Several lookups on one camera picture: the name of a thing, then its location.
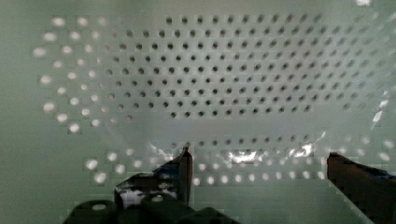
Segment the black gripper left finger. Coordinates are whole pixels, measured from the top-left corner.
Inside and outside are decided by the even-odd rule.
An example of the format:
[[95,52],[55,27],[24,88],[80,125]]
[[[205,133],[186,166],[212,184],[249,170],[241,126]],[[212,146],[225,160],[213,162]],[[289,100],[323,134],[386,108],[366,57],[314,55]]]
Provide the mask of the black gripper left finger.
[[149,173],[138,173],[120,182],[114,189],[117,206],[127,208],[142,203],[149,195],[169,195],[189,203],[192,182],[192,155],[190,147],[170,161]]

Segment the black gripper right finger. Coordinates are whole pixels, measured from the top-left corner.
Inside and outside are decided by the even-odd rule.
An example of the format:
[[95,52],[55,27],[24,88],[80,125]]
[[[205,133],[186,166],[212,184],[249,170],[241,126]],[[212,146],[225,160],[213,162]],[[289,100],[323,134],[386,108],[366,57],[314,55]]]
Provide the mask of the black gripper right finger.
[[332,152],[327,178],[374,224],[395,224],[395,176]]

